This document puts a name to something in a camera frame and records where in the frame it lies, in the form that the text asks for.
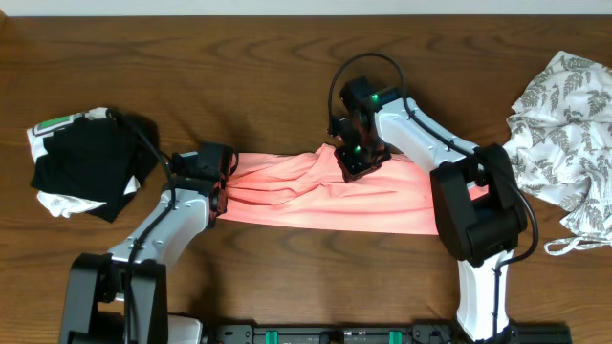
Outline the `pink t-shirt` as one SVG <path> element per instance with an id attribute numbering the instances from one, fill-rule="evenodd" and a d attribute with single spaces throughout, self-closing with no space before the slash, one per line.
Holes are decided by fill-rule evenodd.
<path id="1" fill-rule="evenodd" d="M 311 229 L 438 234 L 428 174 L 403 154 L 347 183 L 335 147 L 295 156 L 242 153 L 224 220 Z"/>

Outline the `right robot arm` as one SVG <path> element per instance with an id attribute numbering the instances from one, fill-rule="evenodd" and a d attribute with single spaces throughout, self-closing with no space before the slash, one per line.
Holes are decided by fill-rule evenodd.
<path id="1" fill-rule="evenodd" d="M 347 114 L 330 120 L 342 139 L 335 156 L 350 183 L 380 169 L 399 149 L 429 176 L 437 233 L 458 262 L 456 322 L 468 343 L 511 343 L 505 311 L 506 267 L 527 224 L 507 154 L 453 135 L 396 87 L 375 90 L 362 76 L 339 92 Z"/>

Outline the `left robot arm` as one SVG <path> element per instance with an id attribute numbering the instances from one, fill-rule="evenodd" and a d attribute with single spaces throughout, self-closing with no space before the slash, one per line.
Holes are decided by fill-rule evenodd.
<path id="1" fill-rule="evenodd" d="M 138 228 L 106 253 L 82 253 L 72 263 L 60 342 L 204 342 L 201 320 L 169 312 L 167 275 L 191 240 L 226 212 L 237 164 L 237 152 L 221 143 L 172 155 L 164 166 L 170 180 Z"/>

